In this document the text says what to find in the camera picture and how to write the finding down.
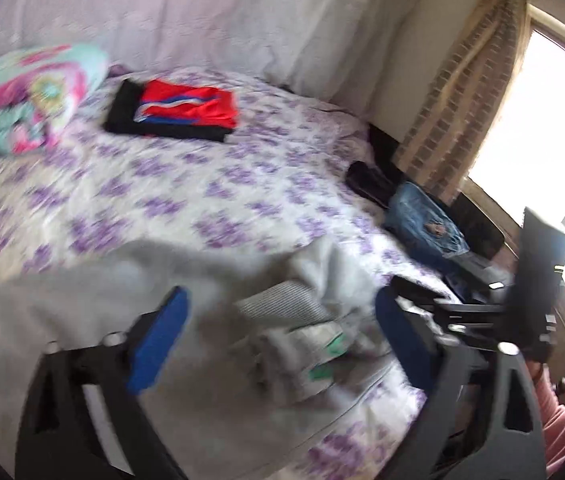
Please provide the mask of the black folded garment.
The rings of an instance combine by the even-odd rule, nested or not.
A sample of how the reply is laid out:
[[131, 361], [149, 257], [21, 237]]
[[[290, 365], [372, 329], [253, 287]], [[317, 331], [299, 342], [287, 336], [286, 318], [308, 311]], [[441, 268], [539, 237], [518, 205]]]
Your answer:
[[220, 127], [171, 126], [135, 122], [134, 116], [139, 105], [141, 91], [145, 82], [126, 79], [116, 92], [106, 120], [104, 130], [108, 133], [128, 134], [129, 136], [154, 136], [174, 140], [205, 140], [223, 143], [226, 136], [235, 129]]

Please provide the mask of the purple floral bed sheet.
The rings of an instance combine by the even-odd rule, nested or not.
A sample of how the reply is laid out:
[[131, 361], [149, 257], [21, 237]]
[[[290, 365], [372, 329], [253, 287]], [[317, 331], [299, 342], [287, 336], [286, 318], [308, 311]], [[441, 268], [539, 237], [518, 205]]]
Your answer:
[[[380, 283], [401, 275], [448, 289], [412, 262], [381, 229], [383, 213], [344, 184], [351, 162], [371, 162], [368, 127], [340, 107], [243, 75], [202, 68], [163, 77], [234, 92], [240, 126], [226, 143], [113, 136], [101, 124], [124, 77], [110, 77], [74, 115], [50, 152], [0, 158], [0, 282], [100, 256], [150, 238], [193, 252], [247, 256], [288, 252], [330, 235]], [[64, 313], [0, 313], [29, 346]], [[12, 474], [26, 362], [38, 348], [0, 343], [0, 464]], [[350, 422], [337, 425], [272, 479], [372, 479], [403, 437], [421, 394], [397, 366], [371, 390]]]

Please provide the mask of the red blue folded garment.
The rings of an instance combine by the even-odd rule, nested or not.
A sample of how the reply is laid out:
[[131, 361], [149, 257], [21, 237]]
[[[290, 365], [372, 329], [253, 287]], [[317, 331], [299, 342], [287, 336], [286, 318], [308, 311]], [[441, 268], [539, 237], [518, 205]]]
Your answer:
[[230, 91], [153, 79], [144, 85], [135, 122], [235, 129], [238, 108]]

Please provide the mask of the beige checked curtain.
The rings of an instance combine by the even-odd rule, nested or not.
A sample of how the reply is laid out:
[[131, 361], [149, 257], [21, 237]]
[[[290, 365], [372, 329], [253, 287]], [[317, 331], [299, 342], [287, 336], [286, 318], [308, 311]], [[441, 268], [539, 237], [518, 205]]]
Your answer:
[[527, 0], [480, 0], [399, 144], [393, 164], [443, 203], [460, 192], [521, 68], [530, 34]]

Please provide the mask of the white lace covered headboard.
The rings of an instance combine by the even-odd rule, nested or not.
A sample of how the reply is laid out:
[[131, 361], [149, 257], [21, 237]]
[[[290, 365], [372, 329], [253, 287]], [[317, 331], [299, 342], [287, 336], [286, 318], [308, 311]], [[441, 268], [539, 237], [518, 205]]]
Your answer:
[[83, 41], [133, 70], [229, 70], [363, 114], [417, 2], [0, 0], [0, 56]]

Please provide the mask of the turquoise pink floral folded quilt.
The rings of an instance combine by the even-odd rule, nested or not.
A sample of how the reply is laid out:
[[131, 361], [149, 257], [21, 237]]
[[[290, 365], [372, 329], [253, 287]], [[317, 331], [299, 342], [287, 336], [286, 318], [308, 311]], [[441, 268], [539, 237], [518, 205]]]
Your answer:
[[57, 144], [108, 70], [107, 53], [91, 44], [59, 44], [1, 56], [0, 156]]

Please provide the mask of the blue jeans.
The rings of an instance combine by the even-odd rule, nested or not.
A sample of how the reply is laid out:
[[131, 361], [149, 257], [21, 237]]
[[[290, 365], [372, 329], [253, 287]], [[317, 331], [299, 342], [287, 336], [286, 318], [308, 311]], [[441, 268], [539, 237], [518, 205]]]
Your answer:
[[403, 244], [410, 258], [439, 272], [450, 267], [451, 259], [470, 252], [453, 220], [424, 190], [409, 181], [398, 185], [389, 200], [383, 228]]

